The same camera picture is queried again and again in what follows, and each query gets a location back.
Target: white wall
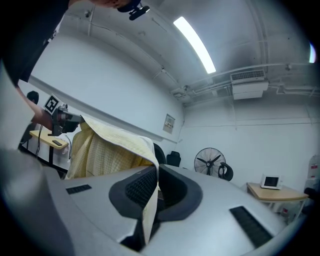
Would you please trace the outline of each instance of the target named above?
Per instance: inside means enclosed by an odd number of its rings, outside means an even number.
[[[310,158],[320,152],[319,105],[306,98],[266,94],[235,101],[234,115],[231,103],[217,100],[186,108],[176,146],[180,166],[194,171],[196,154],[212,147],[223,153],[234,171],[231,182],[239,187],[260,182],[263,173],[281,174],[284,185],[303,191]]]
[[[69,96],[133,126],[177,142],[181,104],[115,48],[85,35],[59,33],[32,75]],[[173,133],[163,131],[166,115]]]
[[[46,101],[48,100],[48,98],[50,96],[47,92],[39,89],[38,87],[36,87],[36,86],[34,86],[34,85],[30,84],[30,83],[26,83],[24,81],[21,81],[21,80],[19,81],[19,86],[20,86],[22,92],[25,95],[27,95],[27,93],[31,92],[31,91],[38,92],[39,93],[38,106],[41,106],[41,107],[45,105]],[[137,134],[136,127],[134,127],[132,125],[127,124],[125,127],[116,126],[116,125],[113,124],[112,120],[109,120],[109,122],[108,122],[108,120],[106,121],[105,118],[104,119],[96,118],[94,114],[93,114],[94,116],[91,115],[91,112],[88,113],[88,111],[81,111],[81,110],[79,110],[77,108],[74,108],[72,105],[70,105],[70,103],[68,105],[68,110],[71,113],[75,113],[75,114],[79,114],[79,115],[85,115],[87,117],[91,117],[93,119],[96,119],[99,122],[105,123],[105,124],[107,124],[109,126],[118,127],[118,128],[126,130],[129,133]],[[40,125],[37,125],[37,127],[35,129],[39,130],[40,129]],[[80,130],[81,130],[80,127],[78,127],[74,132],[68,132],[67,133],[67,136],[69,137],[71,142],[73,140],[74,135],[76,133],[78,133]],[[152,141],[154,143],[156,143],[157,145],[159,145],[162,148],[162,150],[163,150],[165,155],[170,154],[171,151],[174,150],[174,148],[176,146],[175,142],[172,142],[172,141],[167,140],[165,138],[160,138],[160,137],[157,137],[157,136],[151,136],[150,137],[150,133],[148,133],[148,132],[143,133],[143,131],[142,132],[139,131],[139,135],[146,136],[146,137],[149,137],[150,139],[152,139]],[[37,151],[37,148],[38,148],[38,140],[33,137],[32,139],[29,140],[28,150],[30,152],[32,152],[33,154],[35,154],[36,151]],[[68,170],[69,167],[70,167],[70,161],[68,159],[68,156],[69,156],[68,153],[63,154],[63,150],[56,150],[55,149],[53,151],[53,164],[55,166],[58,166],[58,167],[63,168],[65,170]],[[45,160],[45,161],[47,161],[47,162],[49,161],[49,146],[47,144],[40,142],[40,149],[39,149],[38,157],[43,159],[43,160]]]

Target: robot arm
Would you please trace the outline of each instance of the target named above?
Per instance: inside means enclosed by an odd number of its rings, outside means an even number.
[[[76,130],[79,123],[85,121],[81,115],[68,112],[68,105],[64,104],[53,94],[46,101],[44,110],[52,118],[52,136],[72,133]]]

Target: small screen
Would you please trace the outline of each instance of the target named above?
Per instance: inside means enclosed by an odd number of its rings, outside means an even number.
[[[265,177],[264,185],[268,187],[276,187],[278,184],[278,177]]]

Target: black shirt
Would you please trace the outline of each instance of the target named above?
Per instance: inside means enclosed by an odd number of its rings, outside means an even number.
[[[3,63],[15,86],[28,81],[38,59],[48,45],[68,9],[69,0],[20,1],[14,3],[12,23],[5,32]]]

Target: black office chair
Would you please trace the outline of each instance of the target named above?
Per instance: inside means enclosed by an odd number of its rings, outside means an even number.
[[[168,154],[166,156],[166,162],[170,166],[179,167],[180,162],[181,162],[180,154],[178,152],[171,151],[171,154]]]

